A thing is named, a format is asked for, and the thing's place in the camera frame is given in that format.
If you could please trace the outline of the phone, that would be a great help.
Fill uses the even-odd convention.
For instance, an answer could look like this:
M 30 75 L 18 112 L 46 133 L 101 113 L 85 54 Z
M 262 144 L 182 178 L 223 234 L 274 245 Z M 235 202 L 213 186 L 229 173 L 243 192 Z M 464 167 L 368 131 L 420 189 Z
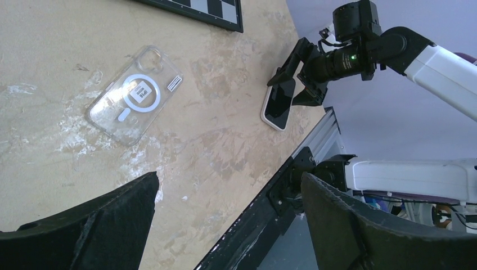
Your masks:
M 286 129 L 295 87 L 296 82 L 292 78 L 267 88 L 260 118 L 277 131 Z

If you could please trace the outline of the clear phone case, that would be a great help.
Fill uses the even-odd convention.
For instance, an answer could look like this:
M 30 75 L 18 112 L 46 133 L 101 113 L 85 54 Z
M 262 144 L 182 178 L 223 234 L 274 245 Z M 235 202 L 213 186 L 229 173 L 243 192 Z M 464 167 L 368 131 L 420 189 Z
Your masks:
M 133 146 L 183 81 L 167 54 L 145 46 L 88 106 L 85 118 L 114 141 Z

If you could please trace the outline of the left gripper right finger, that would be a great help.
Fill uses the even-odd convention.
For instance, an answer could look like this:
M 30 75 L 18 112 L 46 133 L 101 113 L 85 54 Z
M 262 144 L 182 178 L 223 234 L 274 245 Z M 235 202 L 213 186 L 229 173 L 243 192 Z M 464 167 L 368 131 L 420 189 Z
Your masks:
M 411 222 L 312 174 L 303 206 L 319 269 L 475 269 L 476 236 Z

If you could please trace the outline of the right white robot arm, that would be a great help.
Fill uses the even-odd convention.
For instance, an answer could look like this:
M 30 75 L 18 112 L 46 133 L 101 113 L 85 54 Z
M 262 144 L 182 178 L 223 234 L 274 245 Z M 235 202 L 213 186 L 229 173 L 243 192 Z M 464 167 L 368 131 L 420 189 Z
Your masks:
M 345 188 L 476 202 L 476 122 L 426 90 L 461 92 L 442 75 L 464 78 L 476 90 L 476 66 L 455 49 L 476 52 L 475 1 L 378 1 L 385 26 L 410 26 L 437 39 L 406 79 L 386 71 L 373 82 L 332 83 L 333 108 L 347 150 Z

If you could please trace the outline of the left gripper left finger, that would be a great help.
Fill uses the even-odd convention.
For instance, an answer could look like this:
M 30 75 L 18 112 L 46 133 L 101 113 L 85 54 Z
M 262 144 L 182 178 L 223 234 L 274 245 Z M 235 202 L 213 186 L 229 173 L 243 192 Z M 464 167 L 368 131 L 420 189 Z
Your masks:
M 148 172 L 95 199 L 1 233 L 1 269 L 138 269 L 159 189 Z

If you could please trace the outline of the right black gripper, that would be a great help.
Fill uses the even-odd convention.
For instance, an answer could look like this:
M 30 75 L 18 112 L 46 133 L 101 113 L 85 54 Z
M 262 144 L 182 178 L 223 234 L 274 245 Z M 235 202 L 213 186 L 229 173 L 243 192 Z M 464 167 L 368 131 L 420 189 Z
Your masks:
M 273 86 L 291 80 L 300 63 L 303 67 L 297 78 L 301 81 L 304 89 L 292 99 L 292 106 L 321 106 L 326 93 L 328 81 L 320 81 L 318 59 L 323 56 L 318 46 L 307 38 L 300 38 L 292 49 L 284 64 L 277 69 L 275 75 L 267 82 L 267 86 Z

